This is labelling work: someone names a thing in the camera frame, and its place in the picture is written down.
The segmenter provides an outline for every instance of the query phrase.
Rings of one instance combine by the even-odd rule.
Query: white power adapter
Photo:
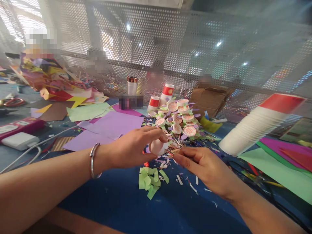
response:
[[[20,132],[4,138],[1,141],[4,145],[17,150],[25,150],[39,142],[39,138],[28,133]]]

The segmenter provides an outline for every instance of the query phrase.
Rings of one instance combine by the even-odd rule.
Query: right hand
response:
[[[225,200],[231,201],[239,187],[244,186],[244,183],[208,148],[184,147],[173,158]]]

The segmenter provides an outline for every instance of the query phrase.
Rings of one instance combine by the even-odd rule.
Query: hand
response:
[[[132,130],[116,141],[105,145],[107,160],[110,168],[129,168],[139,166],[145,162],[156,159],[152,153],[143,154],[144,147],[150,142],[159,139],[161,142],[168,142],[168,136],[160,128],[144,126]]]
[[[244,186],[225,163],[207,148],[185,147],[173,158],[197,175],[212,192],[226,200],[232,200],[239,186]]]

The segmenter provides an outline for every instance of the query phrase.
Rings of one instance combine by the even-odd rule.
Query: left hand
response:
[[[129,168],[139,166],[145,162],[157,159],[152,153],[143,154],[143,149],[150,142],[159,139],[161,142],[168,142],[168,136],[161,128],[144,126],[132,130],[116,141],[103,145],[105,147],[106,160],[110,168]]]

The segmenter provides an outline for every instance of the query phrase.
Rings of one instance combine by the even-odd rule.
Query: stack of paper cups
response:
[[[305,98],[293,95],[271,95],[226,135],[219,143],[220,149],[227,154],[240,155],[284,122],[305,101]]]
[[[159,97],[158,96],[151,96],[150,101],[149,101],[149,106],[147,107],[147,112],[148,113],[150,111],[157,112],[158,104],[159,104]]]
[[[163,92],[160,95],[160,101],[159,101],[159,105],[158,105],[159,107],[167,104],[166,98],[169,98],[169,99],[172,98],[172,93],[173,93],[174,87],[175,86],[173,84],[165,84],[165,87],[163,88]]]

